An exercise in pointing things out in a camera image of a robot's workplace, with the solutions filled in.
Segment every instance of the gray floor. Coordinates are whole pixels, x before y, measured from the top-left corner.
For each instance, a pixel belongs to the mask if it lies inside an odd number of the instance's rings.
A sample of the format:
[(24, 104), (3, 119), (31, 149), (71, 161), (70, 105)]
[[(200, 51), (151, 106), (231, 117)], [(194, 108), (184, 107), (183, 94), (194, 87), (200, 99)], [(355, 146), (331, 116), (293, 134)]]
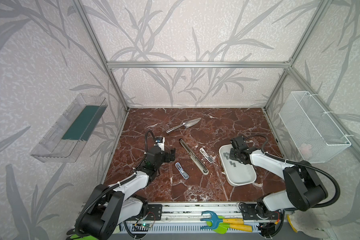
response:
[[(113, 234), (109, 240), (132, 240), (128, 234), (118, 233)], [(147, 234), (143, 240), (261, 240), (264, 239), (258, 233), (162, 233), (162, 234)], [(273, 240), (318, 240), (305, 235), (302, 232), (295, 233), (288, 222), (285, 222), (280, 232), (273, 237)]]

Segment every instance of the trowel blade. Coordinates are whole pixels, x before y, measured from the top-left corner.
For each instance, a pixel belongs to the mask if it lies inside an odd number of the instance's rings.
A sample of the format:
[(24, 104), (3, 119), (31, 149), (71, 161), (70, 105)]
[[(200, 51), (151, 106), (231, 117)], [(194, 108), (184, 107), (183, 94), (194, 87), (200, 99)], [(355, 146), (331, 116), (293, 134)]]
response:
[(201, 120), (201, 118), (196, 118), (196, 119), (189, 120), (189, 121), (184, 125), (184, 127), (185, 127), (185, 128), (192, 127), (193, 125), (195, 125), (196, 123), (198, 123), (200, 120)]

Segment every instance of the white plastic tray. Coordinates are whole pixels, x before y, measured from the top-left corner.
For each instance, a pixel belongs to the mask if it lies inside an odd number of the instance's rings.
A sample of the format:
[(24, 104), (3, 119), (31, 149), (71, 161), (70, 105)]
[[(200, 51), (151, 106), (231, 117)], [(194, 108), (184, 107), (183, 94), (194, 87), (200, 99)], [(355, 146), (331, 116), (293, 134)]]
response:
[(224, 168), (228, 183), (234, 187), (247, 185), (256, 181), (256, 172), (251, 164), (242, 164), (230, 160), (229, 153), (232, 145), (224, 145), (219, 149), (220, 160)]

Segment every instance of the trowel handle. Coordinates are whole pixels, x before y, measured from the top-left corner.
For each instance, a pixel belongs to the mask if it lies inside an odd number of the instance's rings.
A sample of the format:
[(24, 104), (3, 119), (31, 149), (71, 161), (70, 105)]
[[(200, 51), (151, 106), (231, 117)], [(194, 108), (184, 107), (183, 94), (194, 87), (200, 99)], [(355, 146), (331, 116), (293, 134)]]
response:
[(173, 128), (171, 128), (171, 129), (168, 129), (166, 132), (167, 132), (167, 133), (170, 133), (170, 132), (178, 129), (178, 128), (181, 127), (181, 126), (184, 126), (184, 124), (185, 124), (185, 123), (183, 122), (182, 124), (180, 124), (180, 125), (178, 125), (178, 126), (176, 126), (176, 127), (173, 127)]
[(242, 218), (223, 218), (223, 222), (232, 224), (244, 224), (244, 220)]
[(243, 225), (243, 224), (230, 224), (230, 228), (245, 231), (245, 232), (252, 232), (252, 226)]

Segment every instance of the metal trowel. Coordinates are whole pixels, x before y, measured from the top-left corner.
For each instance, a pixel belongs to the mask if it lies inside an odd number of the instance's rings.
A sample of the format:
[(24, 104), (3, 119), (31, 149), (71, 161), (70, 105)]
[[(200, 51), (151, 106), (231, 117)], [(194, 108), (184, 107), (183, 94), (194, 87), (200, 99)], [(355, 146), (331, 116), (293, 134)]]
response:
[(189, 127), (192, 127), (193, 125), (195, 125), (196, 123), (198, 123), (199, 121), (201, 120), (201, 118), (196, 118), (196, 119), (192, 119), (192, 120), (189, 120), (189, 121), (186, 121), (186, 122), (182, 122), (180, 125), (176, 126), (176, 127), (173, 127), (171, 129), (168, 129), (167, 130), (167, 133), (170, 133), (172, 131), (175, 131), (176, 129), (178, 129), (179, 127), (182, 127), (184, 126), (186, 129), (189, 128)]

